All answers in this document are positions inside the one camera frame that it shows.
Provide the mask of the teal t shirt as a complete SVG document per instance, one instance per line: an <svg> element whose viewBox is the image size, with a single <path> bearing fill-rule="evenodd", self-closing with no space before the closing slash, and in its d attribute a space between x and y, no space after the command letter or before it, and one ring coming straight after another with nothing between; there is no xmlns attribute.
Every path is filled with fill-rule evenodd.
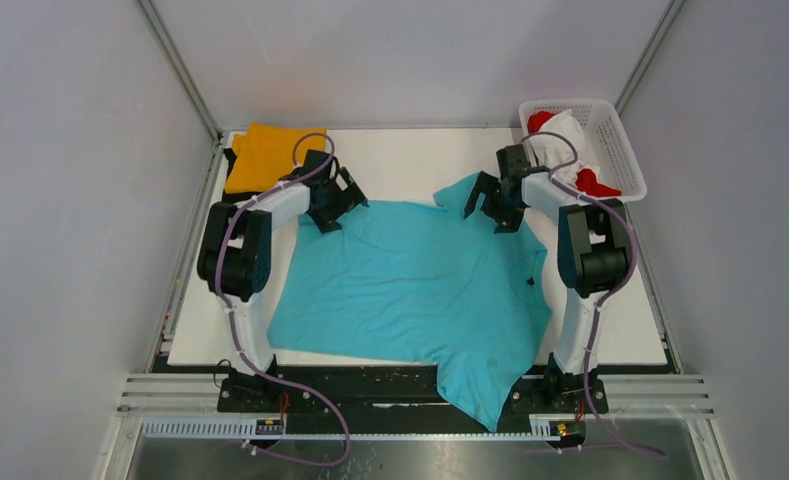
<svg viewBox="0 0 789 480"><path fill-rule="evenodd" d="M372 201L330 233L302 216L270 344L433 364L439 395L496 431L551 320L547 250L527 227L499 233L486 215L466 215L475 182L464 177L431 204Z"/></svg>

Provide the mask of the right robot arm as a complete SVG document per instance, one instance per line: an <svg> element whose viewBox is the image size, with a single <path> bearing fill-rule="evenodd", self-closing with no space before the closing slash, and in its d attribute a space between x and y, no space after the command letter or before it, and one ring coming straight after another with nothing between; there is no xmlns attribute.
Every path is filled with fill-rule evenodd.
<svg viewBox="0 0 789 480"><path fill-rule="evenodd" d="M535 400L562 413L605 413L608 402L597 373L604 304L636 266L624 204L558 186L555 172L532 165L522 144L503 147L496 157L498 175L478 174L464 213L481 210L495 221L496 232L511 233L533 208L558 228L556 268L567 289L566 304Z"/></svg>

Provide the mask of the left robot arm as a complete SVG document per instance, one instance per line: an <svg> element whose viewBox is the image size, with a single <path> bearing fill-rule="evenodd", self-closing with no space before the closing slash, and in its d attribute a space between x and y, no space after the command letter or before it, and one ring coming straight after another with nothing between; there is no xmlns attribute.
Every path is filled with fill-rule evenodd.
<svg viewBox="0 0 789 480"><path fill-rule="evenodd" d="M210 207L196 271L227 318L236 356L232 364L251 375L241 395L255 410L274 407L281 388L269 371L275 352L261 306L271 276L274 232L299 217L310 219L322 234L335 232L342 216L367 205L367 197L334 154L309 150L304 163L271 189L243 203Z"/></svg>

